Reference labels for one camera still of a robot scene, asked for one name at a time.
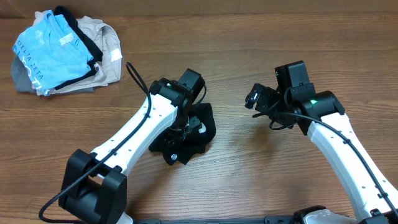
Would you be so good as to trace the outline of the black polo shirt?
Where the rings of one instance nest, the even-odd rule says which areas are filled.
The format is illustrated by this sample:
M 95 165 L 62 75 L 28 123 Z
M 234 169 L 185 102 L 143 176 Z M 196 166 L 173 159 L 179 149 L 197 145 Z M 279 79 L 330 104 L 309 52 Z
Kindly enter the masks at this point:
M 206 146 L 216 134 L 212 105 L 210 103 L 200 104 L 192 111 L 191 116 L 196 116 L 201 121 L 202 128 L 198 132 L 187 136 L 183 142 L 168 146 L 164 141 L 167 128 L 149 146 L 150 152 L 162 153 L 164 160 L 170 166 L 177 161 L 185 165 L 195 154 L 203 154 Z

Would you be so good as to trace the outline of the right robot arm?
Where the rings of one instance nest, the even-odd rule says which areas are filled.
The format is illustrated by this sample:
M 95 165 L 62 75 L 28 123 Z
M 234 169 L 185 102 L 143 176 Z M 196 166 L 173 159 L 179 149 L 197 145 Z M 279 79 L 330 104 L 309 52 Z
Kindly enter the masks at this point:
M 267 116 L 269 128 L 299 126 L 334 170 L 354 217 L 324 206 L 296 211 L 291 223 L 397 223 L 397 189 L 386 179 L 356 136 L 345 108 L 331 91 L 316 92 L 304 61 L 275 68 L 278 86 L 256 83 L 245 99 L 255 117 Z

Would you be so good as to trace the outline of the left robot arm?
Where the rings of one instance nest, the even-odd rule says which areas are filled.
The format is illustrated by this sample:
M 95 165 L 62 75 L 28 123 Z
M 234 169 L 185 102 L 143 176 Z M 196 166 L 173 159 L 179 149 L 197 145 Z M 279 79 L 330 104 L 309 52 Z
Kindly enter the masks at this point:
M 140 84 L 146 96 L 137 113 L 90 153 L 69 158 L 59 206 L 74 223 L 134 223 L 127 207 L 127 178 L 146 152 L 159 152 L 167 164 L 186 164 L 203 154 L 215 136 L 212 107 L 198 99 L 206 92 L 201 74 L 188 68 L 178 80 Z

